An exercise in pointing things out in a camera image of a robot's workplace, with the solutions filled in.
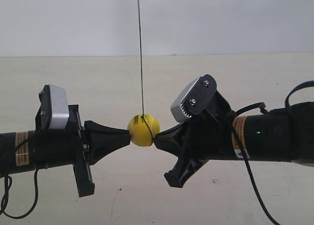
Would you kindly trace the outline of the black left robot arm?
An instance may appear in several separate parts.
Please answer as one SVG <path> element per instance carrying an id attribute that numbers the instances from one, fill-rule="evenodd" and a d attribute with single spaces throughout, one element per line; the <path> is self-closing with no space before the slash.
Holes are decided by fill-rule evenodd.
<path id="1" fill-rule="evenodd" d="M 0 135 L 0 175 L 72 165 L 79 197 L 94 194 L 90 167 L 131 142 L 128 130 L 91 120 L 81 123 L 78 105 L 69 106 L 63 130 L 43 130 L 40 114 L 35 126 L 35 130 Z"/>

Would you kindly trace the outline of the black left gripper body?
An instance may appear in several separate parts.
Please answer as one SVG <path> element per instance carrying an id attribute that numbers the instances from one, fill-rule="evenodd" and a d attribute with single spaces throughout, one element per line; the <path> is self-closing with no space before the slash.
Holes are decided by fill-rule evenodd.
<path id="1" fill-rule="evenodd" d="M 69 105 L 69 118 L 63 130 L 42 130 L 41 111 L 35 117 L 33 161 L 36 169 L 49 169 L 72 165 L 78 196 L 93 195 L 95 184 L 88 163 L 86 142 L 80 122 L 79 106 Z"/>

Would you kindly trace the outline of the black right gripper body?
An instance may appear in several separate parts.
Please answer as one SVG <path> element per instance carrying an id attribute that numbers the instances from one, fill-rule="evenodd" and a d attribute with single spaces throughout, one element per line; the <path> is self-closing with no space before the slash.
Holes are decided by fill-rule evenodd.
<path id="1" fill-rule="evenodd" d="M 181 188 L 209 160 L 234 160 L 236 155 L 228 127 L 228 114 L 233 111 L 228 101 L 216 92 L 200 115 L 183 122 L 182 160 L 165 173 L 170 187 Z"/>

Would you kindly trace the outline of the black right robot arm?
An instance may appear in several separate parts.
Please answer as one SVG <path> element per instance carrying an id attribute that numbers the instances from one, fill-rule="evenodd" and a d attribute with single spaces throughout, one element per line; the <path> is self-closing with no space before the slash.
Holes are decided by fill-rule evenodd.
<path id="1" fill-rule="evenodd" d="M 216 92 L 205 96 L 202 111 L 160 132 L 157 149 L 178 160 L 165 173 L 169 186 L 181 188 L 210 160 L 314 161 L 314 104 L 303 102 L 258 115 L 240 116 Z"/>

